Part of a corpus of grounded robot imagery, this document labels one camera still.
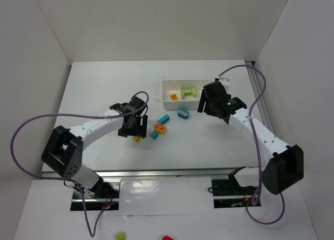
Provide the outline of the small orange lego brick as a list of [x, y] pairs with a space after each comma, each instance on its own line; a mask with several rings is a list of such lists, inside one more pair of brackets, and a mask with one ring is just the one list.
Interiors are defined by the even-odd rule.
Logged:
[[141, 137], [133, 137], [133, 141], [138, 143], [141, 140]]

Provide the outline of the orange butterfly lego brick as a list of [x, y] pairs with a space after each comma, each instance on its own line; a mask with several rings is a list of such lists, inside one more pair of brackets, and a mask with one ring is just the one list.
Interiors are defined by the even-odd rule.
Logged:
[[154, 131], [158, 134], [165, 134], [167, 131], [166, 126], [160, 123], [156, 123], [153, 128]]

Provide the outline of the lime green lego brick bottom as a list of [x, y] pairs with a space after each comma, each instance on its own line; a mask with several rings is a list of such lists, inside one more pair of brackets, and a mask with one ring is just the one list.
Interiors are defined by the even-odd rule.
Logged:
[[184, 88], [181, 89], [182, 100], [184, 100], [186, 97], [191, 97], [189, 94], [190, 94], [190, 89], [184, 89]]

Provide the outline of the lime green lego brick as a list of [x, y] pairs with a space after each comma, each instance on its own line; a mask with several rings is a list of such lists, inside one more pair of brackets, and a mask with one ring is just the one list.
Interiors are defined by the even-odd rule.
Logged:
[[184, 100], [186, 97], [191, 97], [189, 94], [190, 94], [190, 89], [184, 89], [184, 88], [181, 89], [182, 100]]
[[190, 88], [190, 94], [193, 99], [197, 98], [197, 89], [196, 87]]

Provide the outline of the teal frog lego brick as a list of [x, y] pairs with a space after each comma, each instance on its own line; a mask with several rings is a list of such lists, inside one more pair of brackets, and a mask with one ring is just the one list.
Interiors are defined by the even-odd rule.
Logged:
[[189, 111], [183, 107], [179, 107], [177, 110], [177, 116], [182, 119], [188, 119], [189, 118]]

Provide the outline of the yellow striped bee lego brick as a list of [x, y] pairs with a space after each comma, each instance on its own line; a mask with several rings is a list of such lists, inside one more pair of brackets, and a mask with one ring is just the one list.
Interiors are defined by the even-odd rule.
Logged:
[[170, 98], [171, 98], [172, 101], [178, 101], [178, 97], [175, 93], [171, 94]]

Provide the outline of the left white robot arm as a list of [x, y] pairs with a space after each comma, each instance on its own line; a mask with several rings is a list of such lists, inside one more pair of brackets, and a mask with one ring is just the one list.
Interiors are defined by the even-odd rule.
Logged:
[[128, 103], [110, 106], [99, 119], [91, 119], [71, 128], [53, 129], [41, 159], [66, 181], [81, 185], [92, 197], [100, 197], [111, 186], [82, 162], [84, 150], [95, 141], [116, 131], [121, 137], [145, 138], [148, 104], [133, 96]]

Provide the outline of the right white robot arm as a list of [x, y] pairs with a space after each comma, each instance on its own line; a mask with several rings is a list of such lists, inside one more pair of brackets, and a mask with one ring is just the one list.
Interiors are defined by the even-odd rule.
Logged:
[[249, 141], [257, 143], [261, 163], [265, 164], [262, 183], [277, 195], [304, 177], [304, 152], [298, 145], [289, 146], [276, 137], [258, 119], [249, 113], [246, 104], [238, 97], [232, 98], [222, 82], [216, 80], [203, 87], [199, 113], [224, 120]]

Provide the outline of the small teal lego brick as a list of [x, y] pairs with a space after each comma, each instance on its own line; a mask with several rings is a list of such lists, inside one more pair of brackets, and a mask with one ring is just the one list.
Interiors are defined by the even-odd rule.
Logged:
[[152, 133], [150, 134], [150, 137], [151, 137], [151, 139], [156, 140], [157, 137], [158, 137], [158, 135], [159, 135], [159, 134], [158, 134], [156, 131], [154, 131], [154, 132], [152, 132]]

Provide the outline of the teal long lego brick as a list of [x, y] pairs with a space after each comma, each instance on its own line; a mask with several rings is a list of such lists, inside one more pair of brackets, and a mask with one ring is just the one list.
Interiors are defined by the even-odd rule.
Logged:
[[170, 120], [170, 117], [168, 115], [164, 115], [162, 116], [159, 120], [158, 120], [158, 124], [165, 124], [166, 122], [168, 122]]

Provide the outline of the white three-compartment tray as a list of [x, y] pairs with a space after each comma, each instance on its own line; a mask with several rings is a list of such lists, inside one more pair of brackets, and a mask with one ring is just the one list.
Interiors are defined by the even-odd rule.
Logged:
[[162, 104], [167, 111], [186, 108], [189, 111], [198, 109], [203, 86], [212, 80], [163, 80], [161, 82]]

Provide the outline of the green lego brick foreground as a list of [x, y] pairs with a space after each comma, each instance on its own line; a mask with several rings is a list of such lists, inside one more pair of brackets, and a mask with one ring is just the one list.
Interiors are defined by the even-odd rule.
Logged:
[[125, 240], [126, 236], [124, 232], [118, 233], [115, 235], [115, 240]]

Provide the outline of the red object foreground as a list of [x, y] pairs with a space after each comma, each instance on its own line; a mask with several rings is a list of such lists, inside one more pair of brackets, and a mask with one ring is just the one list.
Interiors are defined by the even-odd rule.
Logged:
[[174, 240], [174, 239], [166, 235], [166, 236], [163, 236], [162, 240]]

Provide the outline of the aluminium rail front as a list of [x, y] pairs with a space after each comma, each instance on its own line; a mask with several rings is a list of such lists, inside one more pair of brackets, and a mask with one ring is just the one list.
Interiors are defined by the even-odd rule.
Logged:
[[211, 169], [122, 170], [97, 171], [97, 174], [102, 178], [220, 176], [228, 175], [236, 169], [236, 167], [232, 167]]

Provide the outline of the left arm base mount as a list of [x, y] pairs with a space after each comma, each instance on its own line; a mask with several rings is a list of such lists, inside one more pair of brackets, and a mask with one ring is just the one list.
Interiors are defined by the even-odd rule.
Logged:
[[[73, 189], [70, 211], [83, 211], [82, 197], [79, 188], [73, 182], [64, 181], [63, 184]], [[121, 181], [116, 179], [105, 179], [102, 189], [97, 195], [84, 189], [84, 198], [87, 211], [100, 211], [106, 207], [106, 211], [117, 211], [119, 209]]]

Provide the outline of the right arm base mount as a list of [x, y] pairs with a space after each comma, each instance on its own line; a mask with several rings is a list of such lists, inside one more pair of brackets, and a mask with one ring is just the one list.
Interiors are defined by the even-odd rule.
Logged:
[[211, 187], [207, 191], [213, 194], [213, 205], [219, 208], [241, 208], [245, 207], [257, 188], [257, 186], [241, 186], [236, 180], [235, 175], [245, 169], [239, 167], [228, 174], [225, 179], [213, 179]]

